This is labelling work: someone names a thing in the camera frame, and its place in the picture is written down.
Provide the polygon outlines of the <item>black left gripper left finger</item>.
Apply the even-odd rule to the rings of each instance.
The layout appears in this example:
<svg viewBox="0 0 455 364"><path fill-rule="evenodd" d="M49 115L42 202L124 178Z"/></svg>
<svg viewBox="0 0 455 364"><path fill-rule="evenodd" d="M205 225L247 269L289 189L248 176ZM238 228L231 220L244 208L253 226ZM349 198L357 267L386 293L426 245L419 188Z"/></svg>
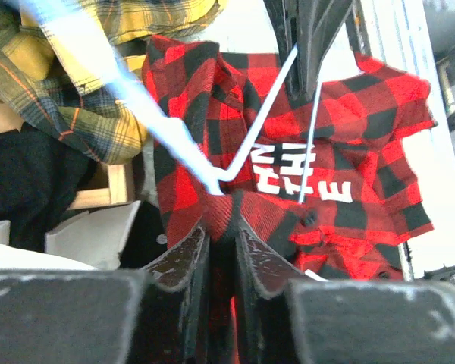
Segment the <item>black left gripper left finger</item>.
<svg viewBox="0 0 455 364"><path fill-rule="evenodd" d="M139 270L0 270L0 363L204 363L203 226Z"/></svg>

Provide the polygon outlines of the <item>red black plaid shirt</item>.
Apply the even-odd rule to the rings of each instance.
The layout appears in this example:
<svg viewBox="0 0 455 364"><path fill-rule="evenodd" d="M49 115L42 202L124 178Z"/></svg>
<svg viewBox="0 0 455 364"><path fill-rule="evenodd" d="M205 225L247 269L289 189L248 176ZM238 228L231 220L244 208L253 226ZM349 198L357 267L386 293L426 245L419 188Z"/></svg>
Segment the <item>red black plaid shirt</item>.
<svg viewBox="0 0 455 364"><path fill-rule="evenodd" d="M220 196L166 148L154 149L155 182L168 244L204 221L214 243L230 243L243 217L302 271L323 278L403 277L398 247L432 230L403 140L433 128L426 80L361 54L359 73L322 85L320 101L281 90L236 180ZM212 130L238 141L254 122L281 67L274 54L223 53L214 42L150 39L143 83L189 132L208 160L227 168L202 140Z"/></svg>

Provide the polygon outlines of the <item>light blue wire hanger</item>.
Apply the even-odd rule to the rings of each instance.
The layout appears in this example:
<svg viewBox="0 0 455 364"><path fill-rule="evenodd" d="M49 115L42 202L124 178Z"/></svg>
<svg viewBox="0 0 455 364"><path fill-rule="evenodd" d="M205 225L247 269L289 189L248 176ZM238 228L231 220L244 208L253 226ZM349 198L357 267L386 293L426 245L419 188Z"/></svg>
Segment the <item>light blue wire hanger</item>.
<svg viewBox="0 0 455 364"><path fill-rule="evenodd" d="M250 153L268 113L275 102L282 82L292 64L310 68L302 59L300 44L293 45L283 63L253 124L238 141L228 140L212 130L202 140L214 147L213 155L227 155L230 164L215 167L194 142L188 131L192 121L166 115L153 97L128 73L120 59L116 43L147 35L185 30L199 21L209 23L212 1L22 1L19 8L33 19L67 72L80 95L105 88L112 96L123 99L128 110L168 152L204 184L212 195L221 192L221 183L236 180Z"/></svg>

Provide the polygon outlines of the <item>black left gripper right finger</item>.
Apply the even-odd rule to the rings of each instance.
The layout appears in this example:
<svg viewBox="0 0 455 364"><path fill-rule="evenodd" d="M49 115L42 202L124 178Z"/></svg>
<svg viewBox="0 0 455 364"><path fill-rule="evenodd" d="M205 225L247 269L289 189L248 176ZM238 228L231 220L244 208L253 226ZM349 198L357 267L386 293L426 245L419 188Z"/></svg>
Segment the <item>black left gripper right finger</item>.
<svg viewBox="0 0 455 364"><path fill-rule="evenodd" d="M455 285L317 281L246 223L236 236L242 363L455 363Z"/></svg>

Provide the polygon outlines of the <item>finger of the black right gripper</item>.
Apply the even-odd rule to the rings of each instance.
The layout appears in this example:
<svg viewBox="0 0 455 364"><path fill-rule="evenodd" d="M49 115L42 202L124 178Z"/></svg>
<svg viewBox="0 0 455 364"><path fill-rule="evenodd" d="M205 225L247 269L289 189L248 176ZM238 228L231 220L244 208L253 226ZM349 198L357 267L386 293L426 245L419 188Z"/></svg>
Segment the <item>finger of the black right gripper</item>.
<svg viewBox="0 0 455 364"><path fill-rule="evenodd" d="M322 68L322 61L344 24L351 0L298 1L298 87L300 96L310 100Z"/></svg>
<svg viewBox="0 0 455 364"><path fill-rule="evenodd" d="M278 54L283 64L293 50L293 47L297 44L298 1L264 0L264 3L275 32ZM300 82L296 56L285 83L289 95L298 95Z"/></svg>

